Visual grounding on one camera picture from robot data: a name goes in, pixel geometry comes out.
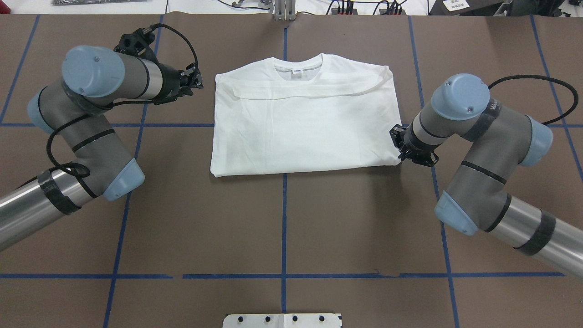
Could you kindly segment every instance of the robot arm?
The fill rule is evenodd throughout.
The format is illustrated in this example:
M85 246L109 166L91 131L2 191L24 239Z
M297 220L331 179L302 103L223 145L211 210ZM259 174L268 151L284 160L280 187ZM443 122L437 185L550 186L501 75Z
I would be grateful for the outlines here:
M583 232L503 190L516 166L532 166L546 154L551 130L490 98L469 74L450 77L407 129L391 130L401 159L426 166L435 165L433 151L453 134L473 145L442 193L437 217L466 235L484 230L583 279Z
M62 79L30 101L34 125L50 133L50 140L61 134L76 159L59 165L50 155L54 168L0 198L0 251L98 196L116 200L143 183L133 154L103 114L117 104L167 103L192 95L191 88L202 88L196 57L186 71L158 62L149 44L154 41L152 30L160 26L123 35L115 51L71 49ZM119 98L141 100L113 103Z

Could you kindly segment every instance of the black cable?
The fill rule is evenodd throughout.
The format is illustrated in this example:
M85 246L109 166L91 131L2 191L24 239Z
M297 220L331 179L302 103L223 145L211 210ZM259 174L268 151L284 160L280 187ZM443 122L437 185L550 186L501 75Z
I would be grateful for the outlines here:
M261 7L237 7L237 6L233 6L232 4L228 4L228 3L226 3L226 2L224 2L222 0L217 0L217 1L219 1L223 5L227 5L227 6L231 7L231 8L235 8L235 9L261 9L262 11L268 11L269 10L269 8L261 8Z
M328 6L328 10L326 11L326 15L330 12L330 8L332 7L332 4L334 2L337 2L338 3L338 7L336 7L336 9L339 9L340 8L340 2L338 0L332 0L332 1L330 1L330 5Z
M395 1L391 2L391 7L389 8L388 11L385 12L385 15L393 15L393 12L395 11L397 3Z
M389 10L389 2L388 2L387 0L380 0L380 1L377 3L377 6L374 8L373 15L374 15L374 14L377 12L378 6L380 6L380 5L381 5L381 3L383 3L383 2L386 2L386 3L387 3L387 10Z
M124 100L123 102L116 102L111 104L111 107L128 104L153 104L154 100Z
M88 177L89 174L91 173L89 171L89 168L87 168L87 166L83 165L83 164L79 164L79 163L67 163L67 164L60 164L59 162L57 162L57 160L55 159L55 156L52 155L52 141L55 139L55 137L57 136L57 134L59 134L59 132L63 131L64 129L72 126L73 124L80 122L86 118L91 117L91 115L89 114L85 114L83 116L79 116L78 118L69 121L67 123L65 123L63 126L61 126L60 128L56 129L55 131L53 131L51 133L51 135L48 137L47 140L47 156L48 156L48 160L51 161L51 163L55 166L53 168L53 170L61 170L69 175L72 175L74 177ZM79 173L78 169L84 170L84 173Z
M506 76L505 78L501 78L499 80L496 80L496 81L492 82L488 86L488 89L493 88L498 83L502 83L504 81L514 80L514 79L540 79L540 80L550 81L550 82L553 82L553 83L560 84L560 85L564 86L565 88L569 89L569 91L571 91L571 93L573 94L573 105L571 106L571 108L569 108L562 115L560 115L560 116L558 116L556 118L553 118L552 120L543 122L542 124L544 124L544 125L548 125L548 124L554 123L556 121L562 120L567 115L571 114L573 112L573 110L575 110L575 107L577 107L577 104L579 103L579 95L577 94L577 90L575 90L575 88L572 85L570 85L567 82L561 81L559 79L549 78L548 76L544 76L544 75L530 75L530 74L526 74L526 75L511 75L511 76Z
M158 27L163 27L165 29L169 29L172 32L176 33L179 37L181 37L186 44L188 45L188 47L190 48L190 51L192 51L192 56L194 57L194 65L198 68L198 58L196 57L196 52L194 51L194 48L192 47L192 44L190 43L190 41L188 41L188 39L180 32L178 32L175 28L168 26L166 24L162 24L162 23L156 23L154 25L150 25L150 28L152 30L157 29Z
M353 2L355 4L377 4L378 3L378 1L353 1Z

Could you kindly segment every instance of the white t-shirt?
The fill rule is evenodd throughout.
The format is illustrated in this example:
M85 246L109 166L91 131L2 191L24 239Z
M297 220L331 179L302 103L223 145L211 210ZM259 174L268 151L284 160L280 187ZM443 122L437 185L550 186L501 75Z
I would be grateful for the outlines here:
M397 165L400 124L388 66L320 54L267 58L217 74L216 176Z

